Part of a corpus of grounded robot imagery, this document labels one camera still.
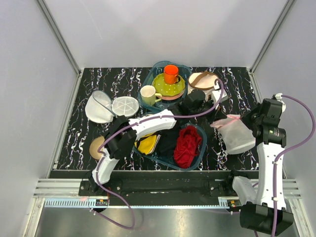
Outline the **white mesh pink-zipper laundry bag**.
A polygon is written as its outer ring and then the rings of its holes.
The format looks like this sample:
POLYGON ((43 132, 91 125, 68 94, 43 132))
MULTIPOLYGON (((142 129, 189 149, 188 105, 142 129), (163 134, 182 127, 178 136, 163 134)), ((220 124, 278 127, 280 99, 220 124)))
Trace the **white mesh pink-zipper laundry bag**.
POLYGON ((240 115, 227 115, 227 118, 211 124, 221 134, 229 155, 242 154, 255 146, 252 131, 241 121, 240 115))

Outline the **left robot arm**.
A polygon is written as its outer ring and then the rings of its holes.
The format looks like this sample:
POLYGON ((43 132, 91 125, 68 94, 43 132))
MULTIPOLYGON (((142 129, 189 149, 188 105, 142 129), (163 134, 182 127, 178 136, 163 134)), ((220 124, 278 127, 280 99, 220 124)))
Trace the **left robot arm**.
POLYGON ((172 129, 186 119, 209 115, 219 103, 226 99, 227 93, 224 89, 217 89, 211 92, 210 97, 213 106, 198 114, 194 114, 189 106, 199 105, 200 100, 205 98, 205 94, 195 89, 179 103, 157 114, 134 119, 120 116, 97 150, 101 154, 101 159, 92 171, 93 180, 89 184, 89 189, 97 196, 106 191, 106 183, 109 182, 116 164, 130 154, 135 141, 150 133, 172 129))

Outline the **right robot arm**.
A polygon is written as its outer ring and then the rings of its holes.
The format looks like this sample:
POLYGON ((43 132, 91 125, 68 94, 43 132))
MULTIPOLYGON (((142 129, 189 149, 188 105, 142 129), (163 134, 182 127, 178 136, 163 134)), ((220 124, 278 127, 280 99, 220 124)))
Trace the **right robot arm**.
POLYGON ((276 98, 264 99, 253 110, 241 116, 252 131, 259 157, 258 186, 246 176, 235 173, 224 183, 228 195, 237 195, 241 203, 239 222, 243 228, 279 236, 294 222, 287 211, 283 194, 282 152, 286 147, 286 131, 279 122, 283 103, 276 98))

